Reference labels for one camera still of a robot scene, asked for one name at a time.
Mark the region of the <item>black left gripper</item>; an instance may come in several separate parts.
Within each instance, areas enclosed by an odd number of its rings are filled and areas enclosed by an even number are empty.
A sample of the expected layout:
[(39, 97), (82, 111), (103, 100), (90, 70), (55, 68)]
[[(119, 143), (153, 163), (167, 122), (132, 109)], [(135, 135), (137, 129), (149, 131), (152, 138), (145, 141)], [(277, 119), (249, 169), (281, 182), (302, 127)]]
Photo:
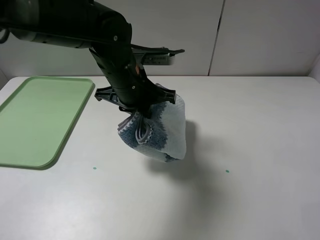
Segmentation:
[(144, 118), (152, 116), (152, 105), (163, 102), (176, 103), (176, 91), (156, 85), (143, 76), (112, 77), (110, 86), (98, 88), (95, 98), (119, 106), (122, 111), (138, 111)]

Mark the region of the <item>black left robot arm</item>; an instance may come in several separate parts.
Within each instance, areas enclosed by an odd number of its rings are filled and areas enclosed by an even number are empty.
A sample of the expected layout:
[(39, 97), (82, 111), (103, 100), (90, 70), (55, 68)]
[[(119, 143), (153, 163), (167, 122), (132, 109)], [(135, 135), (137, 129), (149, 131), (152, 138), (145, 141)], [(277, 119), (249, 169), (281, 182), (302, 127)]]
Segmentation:
[(3, 0), (1, 43), (19, 40), (88, 49), (109, 86), (95, 92), (123, 112), (150, 115), (150, 107), (176, 102), (176, 92), (152, 83), (144, 63), (166, 65), (180, 50), (132, 44), (132, 26), (122, 14), (93, 0)]

